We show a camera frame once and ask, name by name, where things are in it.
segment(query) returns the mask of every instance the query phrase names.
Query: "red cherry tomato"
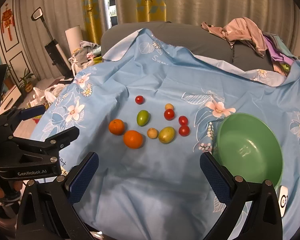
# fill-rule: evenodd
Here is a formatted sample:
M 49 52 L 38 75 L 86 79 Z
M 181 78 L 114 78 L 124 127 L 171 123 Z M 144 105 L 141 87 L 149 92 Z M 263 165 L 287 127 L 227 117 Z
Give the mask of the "red cherry tomato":
M 188 118 L 186 118 L 184 115 L 179 117 L 179 124 L 180 125 L 187 125 L 188 124 Z
M 179 134 L 181 136 L 188 136 L 190 133 L 190 128 L 187 125 L 181 125 L 179 128 Z
M 137 96 L 135 100 L 136 100 L 136 103 L 138 105 L 143 104 L 143 102 L 145 101 L 145 99 L 143 98 L 143 96 Z
M 168 121 L 172 120 L 174 118 L 174 111 L 172 109 L 167 109 L 164 111 L 164 117 Z

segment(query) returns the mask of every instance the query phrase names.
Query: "wet vacuum cleaner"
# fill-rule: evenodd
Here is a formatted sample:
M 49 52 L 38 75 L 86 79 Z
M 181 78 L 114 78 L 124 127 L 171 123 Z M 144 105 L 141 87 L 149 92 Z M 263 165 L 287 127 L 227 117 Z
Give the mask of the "wet vacuum cleaner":
M 71 71 L 71 65 L 66 57 L 66 55 L 63 53 L 59 43 L 52 37 L 48 26 L 43 18 L 43 12 L 41 7 L 37 8 L 33 14 L 31 15 L 31 19 L 33 21 L 36 21 L 38 19 L 41 19 L 44 27 L 47 30 L 47 33 L 51 39 L 51 41 L 45 45 L 45 49 L 50 56 L 52 60 L 52 64 L 55 65 L 58 70 L 61 72 L 61 74 L 64 76 L 63 79 L 59 81 L 59 83 L 62 84 L 70 84 L 74 78 L 73 73 Z

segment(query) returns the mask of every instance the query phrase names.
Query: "purple cloth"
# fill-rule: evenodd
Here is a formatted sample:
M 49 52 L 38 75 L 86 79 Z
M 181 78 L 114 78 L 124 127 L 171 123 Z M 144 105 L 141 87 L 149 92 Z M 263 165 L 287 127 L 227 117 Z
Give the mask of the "purple cloth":
M 271 56 L 271 59 L 273 61 L 278 61 L 280 63 L 284 62 L 287 63 L 288 65 L 292 65 L 292 63 L 294 62 L 294 59 L 287 57 L 286 55 L 280 53 L 279 51 L 277 51 L 277 49 L 273 46 L 272 41 L 266 37 L 263 36 L 263 38 L 265 39 L 265 42 L 268 46 L 268 50 Z

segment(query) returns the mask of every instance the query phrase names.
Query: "yellow-green fruit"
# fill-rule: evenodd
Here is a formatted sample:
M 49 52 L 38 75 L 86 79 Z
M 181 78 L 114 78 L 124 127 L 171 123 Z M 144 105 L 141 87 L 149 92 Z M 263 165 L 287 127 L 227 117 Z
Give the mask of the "yellow-green fruit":
M 158 136 L 158 131 L 155 128 L 150 128 L 147 131 L 147 135 L 150 139 L 156 139 Z
M 144 126 L 149 121 L 150 114 L 146 110 L 141 110 L 137 115 L 137 124 L 139 126 Z
M 160 131 L 158 139 L 162 143 L 169 143 L 174 139 L 175 135 L 176 135 L 176 131 L 174 130 L 174 128 L 171 126 L 168 126 L 168 127 L 163 128 Z

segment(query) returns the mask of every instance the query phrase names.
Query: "gray pillow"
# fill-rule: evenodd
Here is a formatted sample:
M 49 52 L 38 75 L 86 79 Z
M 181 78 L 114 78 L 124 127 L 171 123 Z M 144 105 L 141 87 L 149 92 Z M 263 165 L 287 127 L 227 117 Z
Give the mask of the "gray pillow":
M 236 41 L 233 46 L 234 56 L 232 65 L 248 71 L 252 69 L 264 69 L 273 71 L 273 65 L 269 51 L 266 51 L 266 55 L 262 58 L 249 46 L 243 44 L 240 41 Z
M 167 22 L 119 24 L 107 30 L 101 38 L 104 55 L 117 42 L 136 30 L 148 28 L 159 40 L 173 46 L 188 48 L 193 54 L 231 63 L 232 50 L 227 41 L 203 30 L 200 26 Z

